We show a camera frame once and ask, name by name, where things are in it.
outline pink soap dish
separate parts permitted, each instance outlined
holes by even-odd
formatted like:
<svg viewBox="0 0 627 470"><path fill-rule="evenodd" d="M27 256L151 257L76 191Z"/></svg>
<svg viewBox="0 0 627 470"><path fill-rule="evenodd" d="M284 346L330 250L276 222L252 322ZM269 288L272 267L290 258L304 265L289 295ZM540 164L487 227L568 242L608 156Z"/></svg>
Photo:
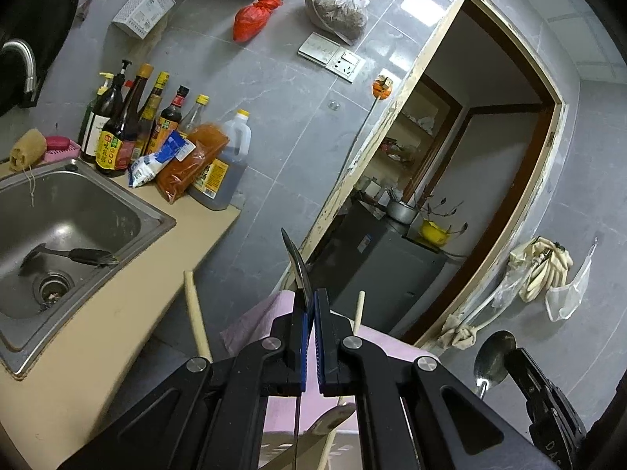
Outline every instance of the pink soap dish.
<svg viewBox="0 0 627 470"><path fill-rule="evenodd" d="M43 156L42 162L50 163L62 161L63 159L71 159L80 155L80 146L70 140L70 146L66 150L47 150Z"/></svg>

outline plastic oil container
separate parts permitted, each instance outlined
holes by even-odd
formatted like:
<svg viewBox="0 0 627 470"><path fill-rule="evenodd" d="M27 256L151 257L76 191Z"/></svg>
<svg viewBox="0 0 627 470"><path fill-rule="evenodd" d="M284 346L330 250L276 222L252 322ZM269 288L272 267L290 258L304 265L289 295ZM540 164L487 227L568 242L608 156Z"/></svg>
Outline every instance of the plastic oil container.
<svg viewBox="0 0 627 470"><path fill-rule="evenodd" d="M229 206L248 166L250 127L247 121L248 111L238 109L235 117L222 126L229 143L187 189L192 198L211 210L224 210Z"/></svg>

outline drain strainer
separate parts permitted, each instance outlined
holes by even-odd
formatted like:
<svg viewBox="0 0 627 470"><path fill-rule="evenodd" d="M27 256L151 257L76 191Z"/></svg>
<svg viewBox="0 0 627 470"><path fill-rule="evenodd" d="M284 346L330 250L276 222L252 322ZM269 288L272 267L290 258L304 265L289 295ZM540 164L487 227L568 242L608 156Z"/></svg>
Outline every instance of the drain strainer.
<svg viewBox="0 0 627 470"><path fill-rule="evenodd" d="M51 271L35 280L33 293L42 306L41 311L45 311L54 306L73 287L74 281L68 274Z"/></svg>

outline blue gripper pad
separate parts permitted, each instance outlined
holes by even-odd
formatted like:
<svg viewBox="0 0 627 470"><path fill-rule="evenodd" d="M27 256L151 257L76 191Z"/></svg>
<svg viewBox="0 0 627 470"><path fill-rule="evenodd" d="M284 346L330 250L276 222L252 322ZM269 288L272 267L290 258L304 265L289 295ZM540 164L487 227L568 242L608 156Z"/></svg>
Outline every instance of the blue gripper pad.
<svg viewBox="0 0 627 470"><path fill-rule="evenodd" d="M313 293L313 319L315 329L315 358L318 369L318 386L320 388L325 385L324 380L324 352L322 351L322 330L320 320L320 310L318 305L318 292Z"/></svg>
<svg viewBox="0 0 627 470"><path fill-rule="evenodd" d="M303 313L303 333L300 340L300 390L305 392L307 383L307 348L309 346L308 317Z"/></svg>

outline yellow bowl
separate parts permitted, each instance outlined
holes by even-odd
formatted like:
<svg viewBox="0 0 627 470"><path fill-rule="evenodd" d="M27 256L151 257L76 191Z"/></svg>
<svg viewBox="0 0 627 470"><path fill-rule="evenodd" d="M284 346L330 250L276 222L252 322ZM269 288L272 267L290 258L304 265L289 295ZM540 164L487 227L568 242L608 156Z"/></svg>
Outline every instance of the yellow bowl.
<svg viewBox="0 0 627 470"><path fill-rule="evenodd" d="M422 221L420 234L422 238L439 248L448 242L450 236L446 230L431 221Z"/></svg>

